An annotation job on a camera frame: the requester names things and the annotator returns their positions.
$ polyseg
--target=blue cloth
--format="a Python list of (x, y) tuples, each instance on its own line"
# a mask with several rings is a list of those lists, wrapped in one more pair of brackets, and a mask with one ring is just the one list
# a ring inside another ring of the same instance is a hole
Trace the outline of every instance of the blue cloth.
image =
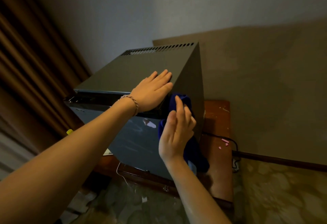
[[(179, 96), (182, 102), (188, 106), (188, 108), (192, 113), (192, 116), (194, 117), (194, 113), (192, 111), (191, 99), (187, 95), (172, 94), (169, 100), (169, 108), (168, 108), (169, 112), (172, 110), (176, 110), (176, 101), (175, 101), (176, 95)], [(167, 119), (162, 119), (159, 123), (159, 128), (158, 128), (159, 139), (162, 135), (163, 128), (165, 127), (166, 121)], [(202, 155), (200, 146), (194, 136), (187, 142), (184, 149), (183, 157), (187, 164), (188, 161), (191, 161), (196, 166), (197, 171), (200, 172), (208, 171), (210, 165), (208, 163), (208, 160)]]

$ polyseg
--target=yellow object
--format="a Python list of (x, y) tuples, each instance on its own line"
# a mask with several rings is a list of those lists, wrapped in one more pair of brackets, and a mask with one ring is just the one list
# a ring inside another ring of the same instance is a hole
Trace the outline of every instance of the yellow object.
[(67, 135), (70, 135), (72, 132), (74, 132), (74, 130), (72, 130), (72, 129), (69, 129), (69, 130), (67, 130)]

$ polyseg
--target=left hand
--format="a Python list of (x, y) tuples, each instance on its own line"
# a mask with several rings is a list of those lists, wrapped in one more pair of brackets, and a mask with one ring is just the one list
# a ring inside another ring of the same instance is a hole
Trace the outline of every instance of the left hand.
[(173, 88), (171, 72), (164, 70), (160, 75), (153, 72), (150, 77), (142, 80), (130, 93), (139, 104), (138, 112), (149, 111), (157, 107)]

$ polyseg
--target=bracelet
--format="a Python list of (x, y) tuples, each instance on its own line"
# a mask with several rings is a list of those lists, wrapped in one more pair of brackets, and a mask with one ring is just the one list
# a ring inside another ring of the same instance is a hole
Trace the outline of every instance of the bracelet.
[(123, 96), (121, 96), (120, 99), (122, 99), (122, 98), (130, 98), (130, 99), (132, 99), (134, 101), (135, 106), (136, 106), (136, 110), (135, 110), (135, 113), (134, 113), (133, 116), (136, 116), (138, 114), (138, 111), (139, 111), (139, 104), (137, 103), (137, 101), (130, 95), (123, 95)]

